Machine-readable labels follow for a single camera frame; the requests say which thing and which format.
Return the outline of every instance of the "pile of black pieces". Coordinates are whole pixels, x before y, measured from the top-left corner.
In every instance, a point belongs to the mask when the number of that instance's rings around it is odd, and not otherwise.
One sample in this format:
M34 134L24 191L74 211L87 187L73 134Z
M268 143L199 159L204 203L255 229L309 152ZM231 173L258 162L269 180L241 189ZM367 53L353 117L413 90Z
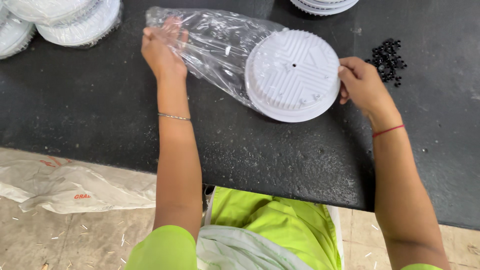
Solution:
M400 40L395 41L393 38L389 38L379 47L372 49L373 60L365 60L365 62L371 63L377 68L378 74L384 83L394 80L397 81L395 83L396 87L402 85L400 82L402 77L397 76L397 70L407 68L407 64L405 64L402 57L397 53L402 47L400 43Z

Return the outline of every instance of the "black table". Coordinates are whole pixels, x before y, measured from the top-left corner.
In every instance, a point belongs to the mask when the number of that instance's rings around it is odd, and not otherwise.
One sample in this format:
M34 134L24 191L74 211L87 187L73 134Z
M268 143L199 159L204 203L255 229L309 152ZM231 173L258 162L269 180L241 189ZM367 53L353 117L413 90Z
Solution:
M480 229L480 3L360 0L319 17L288 0L126 0L123 23L97 46L37 36L0 61L1 147L156 172L156 83L140 54L148 7L223 9L313 32L339 57L371 58L401 39L409 67L388 88L442 224ZM351 104L280 123L189 75L204 183L373 210L371 130Z

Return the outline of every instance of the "bangle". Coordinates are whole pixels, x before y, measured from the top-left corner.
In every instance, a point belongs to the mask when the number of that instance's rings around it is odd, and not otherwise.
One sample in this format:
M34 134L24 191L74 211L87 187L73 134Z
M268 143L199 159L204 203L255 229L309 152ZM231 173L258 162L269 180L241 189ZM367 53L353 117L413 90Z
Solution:
M392 127L391 129L387 129L387 130L382 131L382 132L374 133L374 134L372 135L372 138L375 138L375 137L377 137L378 135L382 135L383 133L387 133L387 132L389 132L389 131L392 131L392 130L394 130L394 129L401 128L401 127L405 127L405 125L400 125L400 126Z
M164 114L164 113L161 113L159 112L158 113L159 116L166 116L166 117L170 117L170 118L174 118L174 119L180 119L180 120L187 120L187 121L190 121L190 118L185 118L185 117L180 117L180 116L173 116L173 115L168 115L168 114Z

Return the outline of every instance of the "silver bangle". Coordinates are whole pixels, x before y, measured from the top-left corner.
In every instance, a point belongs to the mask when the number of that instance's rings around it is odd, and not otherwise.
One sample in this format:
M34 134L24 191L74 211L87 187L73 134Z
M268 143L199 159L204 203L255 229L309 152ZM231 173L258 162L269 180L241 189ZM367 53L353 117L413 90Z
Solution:
M180 120L190 121L190 118L184 118L184 117L180 117L180 116L168 115L168 114L164 114L164 113L161 113L161 112L159 112L158 115L159 115L159 116L166 116L166 117L170 117L170 118L174 118L174 119L180 119Z

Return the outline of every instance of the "concrete floor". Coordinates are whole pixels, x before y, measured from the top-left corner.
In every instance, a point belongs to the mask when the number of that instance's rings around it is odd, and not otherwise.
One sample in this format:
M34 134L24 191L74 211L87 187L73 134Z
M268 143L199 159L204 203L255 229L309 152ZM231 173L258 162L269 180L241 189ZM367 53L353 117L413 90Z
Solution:
M70 270L91 269L88 265L122 269L121 258L128 260L133 246L150 233L154 218L154 209L62 215L43 208L22 213L17 205L0 199L3 270L40 270L45 263L49 270L66 270L70 261ZM375 262L375 269L391 269L382 233L373 227L379 228L374 214L340 209L340 218L345 269L373 269ZM448 226L441 230L452 270L480 269L480 250L475 248L480 246L480 232ZM121 246L123 234L126 242Z

